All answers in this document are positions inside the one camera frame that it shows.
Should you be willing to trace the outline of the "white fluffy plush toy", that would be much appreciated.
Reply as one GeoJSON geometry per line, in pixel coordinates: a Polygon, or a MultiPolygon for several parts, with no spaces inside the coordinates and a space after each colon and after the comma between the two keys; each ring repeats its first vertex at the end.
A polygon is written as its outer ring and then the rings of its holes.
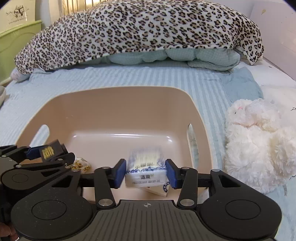
{"type": "Polygon", "coordinates": [[[272,192],[295,175],[295,129],[282,126],[276,105],[239,99],[225,115],[227,174],[261,193],[272,192]]]}

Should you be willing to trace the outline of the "leopard print blanket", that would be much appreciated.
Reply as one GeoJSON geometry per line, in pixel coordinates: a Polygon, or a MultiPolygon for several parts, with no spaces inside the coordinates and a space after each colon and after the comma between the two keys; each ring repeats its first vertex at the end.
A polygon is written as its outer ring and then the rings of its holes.
{"type": "Polygon", "coordinates": [[[63,16],[15,56],[23,75],[119,53],[164,49],[238,49],[255,64],[264,53],[259,27],[208,1],[103,1],[63,16]]]}

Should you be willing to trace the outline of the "beige plastic storage basket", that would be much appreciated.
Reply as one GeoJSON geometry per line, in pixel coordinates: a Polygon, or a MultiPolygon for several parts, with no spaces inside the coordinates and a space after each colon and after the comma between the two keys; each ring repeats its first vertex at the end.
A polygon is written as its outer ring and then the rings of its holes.
{"type": "Polygon", "coordinates": [[[212,169],[204,122],[191,96],[163,86],[111,87],[67,93],[48,101],[18,137],[19,146],[59,140],[92,169],[114,166],[135,149],[161,148],[165,159],[200,173],[212,169]]]}

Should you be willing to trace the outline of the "light green quilted comforter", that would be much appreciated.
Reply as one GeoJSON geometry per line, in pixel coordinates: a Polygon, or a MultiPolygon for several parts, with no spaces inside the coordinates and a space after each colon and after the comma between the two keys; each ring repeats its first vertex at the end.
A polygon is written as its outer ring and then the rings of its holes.
{"type": "Polygon", "coordinates": [[[167,59],[187,62],[193,68],[227,71],[239,64],[240,54],[233,49],[166,49],[151,52],[118,53],[90,62],[93,64],[137,65],[167,59]]]}

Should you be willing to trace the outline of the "small black yellow box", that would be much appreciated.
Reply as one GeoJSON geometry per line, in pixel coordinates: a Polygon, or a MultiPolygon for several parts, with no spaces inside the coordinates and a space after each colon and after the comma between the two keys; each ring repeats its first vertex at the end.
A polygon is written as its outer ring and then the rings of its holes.
{"type": "Polygon", "coordinates": [[[54,140],[50,144],[42,146],[39,152],[43,162],[51,161],[53,158],[68,153],[65,145],[61,144],[59,140],[54,140]]]}

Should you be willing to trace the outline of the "white yellow patterned pouch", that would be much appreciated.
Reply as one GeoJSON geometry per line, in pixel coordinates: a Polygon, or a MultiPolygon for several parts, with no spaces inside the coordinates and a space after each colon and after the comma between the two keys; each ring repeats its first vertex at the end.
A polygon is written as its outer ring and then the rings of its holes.
{"type": "Polygon", "coordinates": [[[70,166],[72,170],[78,170],[82,174],[87,173],[91,169],[90,163],[81,157],[76,157],[70,166]]]}

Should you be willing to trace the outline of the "white blue tissue pack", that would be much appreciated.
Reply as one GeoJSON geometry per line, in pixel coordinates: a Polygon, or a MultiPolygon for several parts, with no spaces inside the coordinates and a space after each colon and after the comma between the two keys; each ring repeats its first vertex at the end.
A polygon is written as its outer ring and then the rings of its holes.
{"type": "Polygon", "coordinates": [[[135,149],[130,152],[125,184],[162,197],[170,188],[163,151],[160,147],[135,149]]]}

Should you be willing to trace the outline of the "blue striped bed sheet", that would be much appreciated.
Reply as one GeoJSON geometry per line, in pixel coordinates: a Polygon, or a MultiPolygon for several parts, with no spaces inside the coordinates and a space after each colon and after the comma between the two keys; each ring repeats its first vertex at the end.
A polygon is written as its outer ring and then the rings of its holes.
{"type": "Polygon", "coordinates": [[[187,92],[206,125],[216,168],[223,166],[225,113],[234,100],[263,97],[273,101],[287,123],[295,125],[295,81],[266,61],[254,66],[241,62],[226,72],[176,61],[84,66],[55,72],[37,70],[24,82],[11,82],[1,107],[1,145],[15,144],[29,120],[53,97],[110,86],[172,86],[187,92]]]}

